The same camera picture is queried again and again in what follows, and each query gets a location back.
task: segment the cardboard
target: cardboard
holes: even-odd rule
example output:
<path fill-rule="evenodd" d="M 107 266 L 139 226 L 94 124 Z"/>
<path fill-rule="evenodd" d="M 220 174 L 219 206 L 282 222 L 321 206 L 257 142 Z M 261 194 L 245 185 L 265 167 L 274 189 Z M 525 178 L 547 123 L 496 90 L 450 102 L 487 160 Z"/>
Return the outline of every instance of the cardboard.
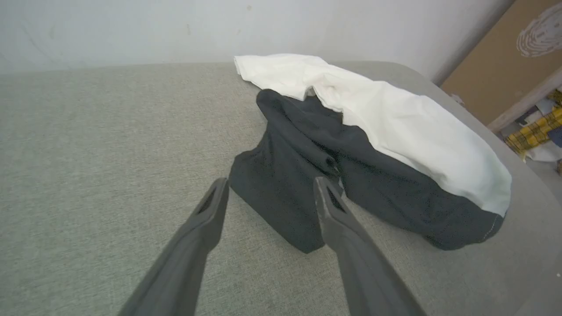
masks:
<path fill-rule="evenodd" d="M 441 89 L 488 125 L 562 66 L 561 48 L 562 1 L 517 0 Z"/>

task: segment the pile of clothes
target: pile of clothes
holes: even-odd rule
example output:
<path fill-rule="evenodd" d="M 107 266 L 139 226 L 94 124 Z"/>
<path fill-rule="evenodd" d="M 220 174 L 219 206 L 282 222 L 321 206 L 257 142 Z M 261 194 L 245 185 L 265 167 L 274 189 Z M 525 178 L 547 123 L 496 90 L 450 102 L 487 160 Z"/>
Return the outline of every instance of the pile of clothes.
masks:
<path fill-rule="evenodd" d="M 324 176 L 386 222 L 436 247 L 501 227 L 511 175 L 484 140 L 427 96 L 304 55 L 235 58 L 268 121 L 234 159 L 232 189 L 303 252 L 323 246 L 312 194 Z"/>
<path fill-rule="evenodd" d="M 522 126 L 505 143 L 522 159 L 558 161 L 562 168 L 562 87 L 537 102 L 515 122 Z"/>

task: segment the gray sofa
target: gray sofa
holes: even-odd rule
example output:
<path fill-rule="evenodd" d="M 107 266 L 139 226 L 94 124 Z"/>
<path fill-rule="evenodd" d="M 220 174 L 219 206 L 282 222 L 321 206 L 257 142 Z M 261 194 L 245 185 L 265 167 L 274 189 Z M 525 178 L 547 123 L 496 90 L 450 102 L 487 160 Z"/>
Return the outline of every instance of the gray sofa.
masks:
<path fill-rule="evenodd" d="M 431 97 L 486 140 L 513 176 L 498 234 L 455 251 L 349 202 L 421 306 L 429 315 L 522 313 L 560 268 L 554 196 L 420 74 L 386 62 L 336 64 Z M 232 63 L 0 76 L 1 313 L 117 313 L 212 181 L 256 146 L 266 124 L 257 91 Z M 197 314 L 348 310 L 334 253 L 297 251 L 231 192 Z"/>

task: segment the plaid cloth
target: plaid cloth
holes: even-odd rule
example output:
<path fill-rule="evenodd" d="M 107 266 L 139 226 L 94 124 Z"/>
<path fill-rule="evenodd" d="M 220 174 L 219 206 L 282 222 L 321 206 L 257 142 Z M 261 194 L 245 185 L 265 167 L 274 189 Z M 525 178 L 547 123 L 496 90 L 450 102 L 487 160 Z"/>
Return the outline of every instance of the plaid cloth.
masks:
<path fill-rule="evenodd" d="M 555 89 L 546 97 L 556 102 L 556 107 L 562 106 L 562 92 L 560 92 L 558 89 Z"/>
<path fill-rule="evenodd" d="M 505 143 L 521 155 L 531 148 L 546 143 L 550 140 L 547 133 L 560 126 L 562 126 L 562 108 L 556 107 L 551 113 L 536 122 L 509 135 L 505 139 Z"/>

